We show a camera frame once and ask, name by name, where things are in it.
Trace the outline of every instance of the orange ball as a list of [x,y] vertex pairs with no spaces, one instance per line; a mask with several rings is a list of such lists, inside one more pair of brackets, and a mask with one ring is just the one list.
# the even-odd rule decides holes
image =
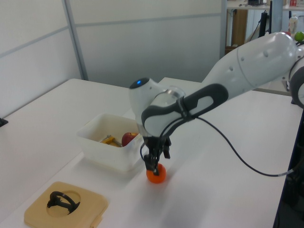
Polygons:
[[158,172],[160,173],[159,176],[154,175],[153,171],[147,170],[147,178],[150,182],[154,184],[162,183],[166,178],[166,169],[162,164],[158,163]]

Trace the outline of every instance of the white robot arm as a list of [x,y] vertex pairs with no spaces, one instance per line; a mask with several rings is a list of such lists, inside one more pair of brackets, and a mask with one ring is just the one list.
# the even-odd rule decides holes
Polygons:
[[212,68],[201,88],[189,96],[148,78],[129,89],[131,107],[149,148],[146,168],[157,175],[159,156],[169,158],[169,136],[181,124],[216,108],[227,100],[274,80],[289,80],[294,101],[304,107],[304,48],[285,33],[258,38],[224,56]]

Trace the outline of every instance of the plastic container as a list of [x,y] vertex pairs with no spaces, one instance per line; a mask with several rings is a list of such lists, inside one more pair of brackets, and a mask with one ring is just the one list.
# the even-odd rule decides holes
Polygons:
[[293,16],[289,19],[289,24],[288,24],[288,32],[290,32],[292,38],[295,37],[297,24],[298,24],[298,18],[294,13]]
[[141,159],[140,146],[143,144],[143,137],[140,134],[137,135],[125,147],[115,147],[100,142],[107,135],[112,135],[121,142],[126,132],[139,132],[135,120],[111,114],[100,114],[79,129],[76,135],[87,159],[127,172],[132,170]]

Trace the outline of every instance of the apple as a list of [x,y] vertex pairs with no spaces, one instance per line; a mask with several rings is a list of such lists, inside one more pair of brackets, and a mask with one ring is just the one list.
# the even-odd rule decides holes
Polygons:
[[132,133],[132,132],[125,133],[122,138],[122,146],[128,145],[129,142],[131,142],[132,139],[135,138],[137,135],[138,133]]
[[296,32],[294,40],[297,42],[302,42],[304,40],[304,32]]
[[291,37],[291,33],[290,32],[283,32],[283,33],[286,33],[287,35],[289,35]]

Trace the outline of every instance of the black cable cord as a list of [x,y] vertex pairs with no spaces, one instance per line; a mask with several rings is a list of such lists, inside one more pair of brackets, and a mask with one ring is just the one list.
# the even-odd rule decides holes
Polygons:
[[261,22],[261,20],[258,21],[257,26],[256,26],[256,29],[255,29],[254,32],[252,33],[252,36],[250,37],[250,40],[249,40],[249,41],[252,40],[252,37],[254,36],[254,34],[255,34],[255,32],[256,32],[256,30],[257,30],[257,27],[258,27],[258,25],[260,24],[260,22]]
[[255,168],[253,168],[252,166],[250,166],[249,164],[247,164],[242,158],[241,156],[238,154],[238,152],[236,151],[236,149],[234,149],[233,145],[231,144],[231,142],[229,141],[229,139],[216,127],[214,126],[213,124],[211,124],[210,122],[208,122],[207,120],[203,119],[203,118],[200,118],[200,117],[197,117],[197,119],[199,120],[202,120],[204,121],[205,123],[207,123],[208,125],[210,125],[214,130],[216,130],[221,136],[223,136],[223,138],[227,141],[227,143],[229,144],[229,146],[231,147],[231,149],[233,150],[233,152],[236,154],[236,156],[247,166],[249,167],[250,169],[252,169],[253,171],[261,174],[261,175],[264,175],[264,176],[268,176],[268,177],[281,177],[281,176],[285,176],[285,175],[288,175],[292,172],[294,172],[296,169],[299,168],[299,166],[304,162],[304,159],[300,160],[299,163],[293,167],[291,170],[288,170],[287,172],[284,172],[284,173],[280,173],[280,174],[267,174],[267,173],[263,173],[263,172],[260,172],[258,170],[256,170]]
[[[296,166],[294,166],[292,169],[288,170],[287,172],[284,172],[284,173],[280,173],[280,174],[267,174],[267,173],[263,173],[263,172],[260,172],[259,170],[256,170],[255,168],[253,168],[252,166],[250,166],[247,162],[245,162],[242,157],[238,154],[238,152],[236,151],[236,149],[233,147],[233,145],[231,144],[231,142],[229,141],[229,139],[216,127],[214,126],[213,124],[211,124],[210,122],[208,122],[207,120],[203,119],[203,118],[200,118],[200,117],[196,117],[197,119],[207,123],[209,126],[211,126],[214,130],[216,130],[225,140],[226,142],[229,144],[229,146],[231,147],[231,149],[233,150],[233,152],[236,154],[236,156],[250,169],[252,169],[253,171],[263,175],[263,176],[268,176],[268,177],[281,177],[281,176],[285,176],[285,175],[288,175],[290,173],[293,173],[295,170],[297,170],[300,165],[304,162],[304,158],[301,159],[297,164]],[[160,141],[161,141],[161,138],[163,136],[163,134],[165,133],[165,131],[168,129],[168,127],[170,127],[174,122],[178,121],[178,120],[181,120],[182,117],[178,118],[178,119],[175,119],[173,120],[171,123],[169,123],[165,128],[164,130],[162,131],[160,137],[158,138],[158,141],[156,143],[156,147],[155,147],[155,151],[154,151],[154,154],[157,153],[157,150],[158,150],[158,147],[159,147],[159,144],[160,144]],[[142,154],[142,148],[144,147],[144,143],[142,144],[141,148],[140,148],[140,154],[141,154],[141,157],[143,159],[143,154]]]

